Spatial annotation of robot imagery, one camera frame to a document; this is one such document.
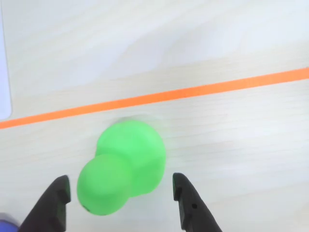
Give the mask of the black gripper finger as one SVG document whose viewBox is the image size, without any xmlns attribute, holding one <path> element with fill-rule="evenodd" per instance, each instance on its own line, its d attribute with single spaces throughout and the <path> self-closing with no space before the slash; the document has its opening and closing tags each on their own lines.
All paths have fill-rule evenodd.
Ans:
<svg viewBox="0 0 309 232">
<path fill-rule="evenodd" d="M 67 175 L 56 178 L 20 226 L 22 232 L 66 231 L 66 204 L 71 202 Z"/>
<path fill-rule="evenodd" d="M 181 229 L 186 232 L 222 232 L 199 193 L 182 173 L 174 173 L 173 199 L 178 202 Z"/>
</svg>

